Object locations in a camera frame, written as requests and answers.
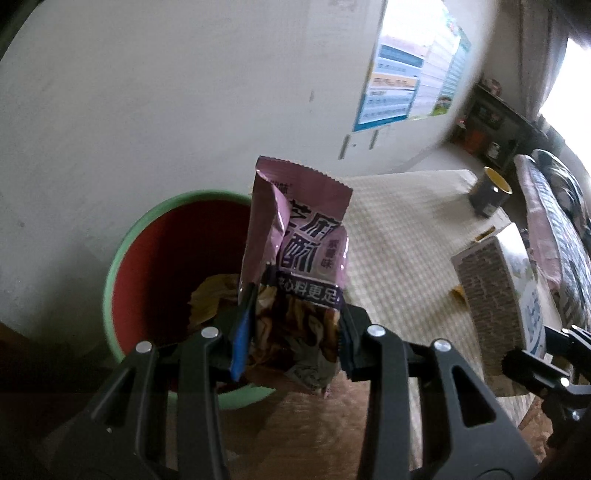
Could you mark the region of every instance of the pink snack bag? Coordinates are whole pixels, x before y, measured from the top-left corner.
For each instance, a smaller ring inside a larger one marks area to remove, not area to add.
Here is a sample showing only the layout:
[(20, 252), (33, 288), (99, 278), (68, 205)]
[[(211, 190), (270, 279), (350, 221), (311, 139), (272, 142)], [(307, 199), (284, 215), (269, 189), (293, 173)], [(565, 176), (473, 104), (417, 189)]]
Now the pink snack bag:
[[(256, 162), (240, 280), (240, 292), (250, 282), (259, 285), (251, 373), (282, 373), (314, 393), (336, 375), (349, 248), (341, 222), (352, 193), (302, 165)], [(257, 382), (261, 375), (250, 377)]]

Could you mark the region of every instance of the wall poster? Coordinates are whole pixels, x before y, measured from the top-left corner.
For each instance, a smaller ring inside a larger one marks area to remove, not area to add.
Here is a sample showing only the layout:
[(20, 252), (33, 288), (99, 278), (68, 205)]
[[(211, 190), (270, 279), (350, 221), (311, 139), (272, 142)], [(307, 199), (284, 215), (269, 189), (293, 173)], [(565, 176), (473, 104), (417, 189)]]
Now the wall poster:
[(386, 0), (353, 131), (447, 113), (470, 41), (441, 0)]

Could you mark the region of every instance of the checkered tablecloth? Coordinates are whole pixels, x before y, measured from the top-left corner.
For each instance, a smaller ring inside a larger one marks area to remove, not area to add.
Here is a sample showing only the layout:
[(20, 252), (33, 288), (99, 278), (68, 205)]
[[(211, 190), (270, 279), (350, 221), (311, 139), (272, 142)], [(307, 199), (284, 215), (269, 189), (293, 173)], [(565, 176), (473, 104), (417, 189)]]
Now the checkered tablecloth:
[[(482, 377), (476, 331), (466, 306), (450, 295), (458, 279), (451, 257), (491, 225), (510, 223), (499, 209), (475, 216), (466, 193), (468, 170), (418, 171), (343, 179), (353, 188), (345, 216), (350, 238), (347, 301), (403, 340), (430, 344), (449, 339)], [(532, 396), (500, 398), (518, 424)], [(418, 392), (411, 389), (413, 457), (420, 456)]]

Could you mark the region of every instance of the mug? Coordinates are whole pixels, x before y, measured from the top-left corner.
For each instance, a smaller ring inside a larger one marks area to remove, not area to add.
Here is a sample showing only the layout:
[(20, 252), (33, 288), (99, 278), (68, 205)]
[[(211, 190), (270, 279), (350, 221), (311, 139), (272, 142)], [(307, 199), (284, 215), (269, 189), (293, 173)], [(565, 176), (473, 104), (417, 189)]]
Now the mug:
[(477, 215), (490, 217), (513, 193), (507, 181), (495, 170), (484, 167), (484, 175), (468, 193)]

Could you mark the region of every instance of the trash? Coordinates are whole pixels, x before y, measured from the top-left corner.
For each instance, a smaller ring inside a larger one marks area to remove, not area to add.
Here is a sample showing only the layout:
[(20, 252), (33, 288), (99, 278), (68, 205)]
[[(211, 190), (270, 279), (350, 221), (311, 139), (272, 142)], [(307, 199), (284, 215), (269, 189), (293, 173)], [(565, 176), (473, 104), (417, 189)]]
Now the trash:
[(219, 274), (208, 277), (191, 293), (189, 333), (197, 332), (201, 325), (218, 312), (238, 304), (238, 275)]

